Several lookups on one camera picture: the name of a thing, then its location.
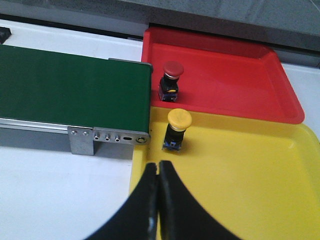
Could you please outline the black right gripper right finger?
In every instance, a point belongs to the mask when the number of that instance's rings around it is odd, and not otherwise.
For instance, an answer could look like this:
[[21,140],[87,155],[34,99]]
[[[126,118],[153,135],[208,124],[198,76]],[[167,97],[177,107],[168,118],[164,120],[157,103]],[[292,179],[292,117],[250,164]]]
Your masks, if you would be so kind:
[[163,240],[238,240],[193,197],[172,162],[159,163],[159,218]]

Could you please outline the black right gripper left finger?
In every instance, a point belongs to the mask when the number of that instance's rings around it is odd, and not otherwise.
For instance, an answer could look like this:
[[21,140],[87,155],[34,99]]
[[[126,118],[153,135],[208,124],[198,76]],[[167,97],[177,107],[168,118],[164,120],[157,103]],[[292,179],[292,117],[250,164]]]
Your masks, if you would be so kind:
[[157,166],[148,163],[136,187],[117,212],[88,240],[155,240],[158,223]]

